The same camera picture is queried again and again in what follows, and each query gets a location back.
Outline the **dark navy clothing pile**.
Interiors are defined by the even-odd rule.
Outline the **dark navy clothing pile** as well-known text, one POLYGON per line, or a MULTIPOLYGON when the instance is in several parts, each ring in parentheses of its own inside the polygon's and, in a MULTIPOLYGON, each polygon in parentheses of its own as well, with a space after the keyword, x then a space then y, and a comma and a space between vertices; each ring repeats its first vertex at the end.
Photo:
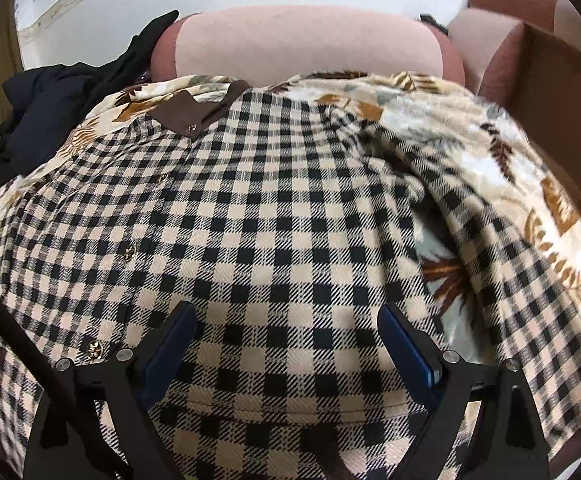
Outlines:
POLYGON ((96 104, 134 84, 178 17, 171 11, 154 18, 119 58, 102 66, 42 66, 7 79, 3 90, 12 112, 0 125, 0 169, 6 176, 26 176, 47 162, 96 104))

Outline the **brown cardboard box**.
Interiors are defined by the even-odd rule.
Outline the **brown cardboard box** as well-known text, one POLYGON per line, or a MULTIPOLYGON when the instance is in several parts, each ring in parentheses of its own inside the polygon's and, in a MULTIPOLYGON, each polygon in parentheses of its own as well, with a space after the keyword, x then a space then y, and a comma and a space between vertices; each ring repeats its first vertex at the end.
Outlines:
POLYGON ((527 26, 508 109, 581 191, 581 52, 527 26))

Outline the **brown pink sofa cushion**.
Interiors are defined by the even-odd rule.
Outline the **brown pink sofa cushion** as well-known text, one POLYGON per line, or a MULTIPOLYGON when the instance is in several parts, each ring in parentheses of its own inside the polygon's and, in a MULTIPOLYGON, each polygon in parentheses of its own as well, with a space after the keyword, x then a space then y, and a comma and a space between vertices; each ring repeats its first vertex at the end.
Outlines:
POLYGON ((499 105, 507 102, 530 26, 581 52, 581 14, 570 0, 467 0, 447 29, 471 92, 499 105))

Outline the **small black object behind pillow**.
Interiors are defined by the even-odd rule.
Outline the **small black object behind pillow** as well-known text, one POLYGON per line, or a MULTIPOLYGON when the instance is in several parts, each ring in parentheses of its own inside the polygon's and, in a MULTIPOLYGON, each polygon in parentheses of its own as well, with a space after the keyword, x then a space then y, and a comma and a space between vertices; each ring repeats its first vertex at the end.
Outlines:
POLYGON ((444 36, 449 35, 449 29, 447 29, 447 27, 445 27, 444 25, 440 24, 432 15, 420 14, 419 20, 422 23, 432 27, 433 29, 439 30, 439 32, 441 32, 441 34, 443 34, 444 36))

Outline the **pink bolster pillow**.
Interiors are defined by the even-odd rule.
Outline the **pink bolster pillow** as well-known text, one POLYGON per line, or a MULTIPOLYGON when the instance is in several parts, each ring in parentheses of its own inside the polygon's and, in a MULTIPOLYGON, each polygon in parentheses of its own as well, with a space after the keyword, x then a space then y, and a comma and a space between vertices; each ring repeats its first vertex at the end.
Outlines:
POLYGON ((345 6, 244 6, 185 16, 162 34, 150 61, 154 81, 221 75, 256 87, 346 70, 465 81, 461 55, 439 30, 345 6))

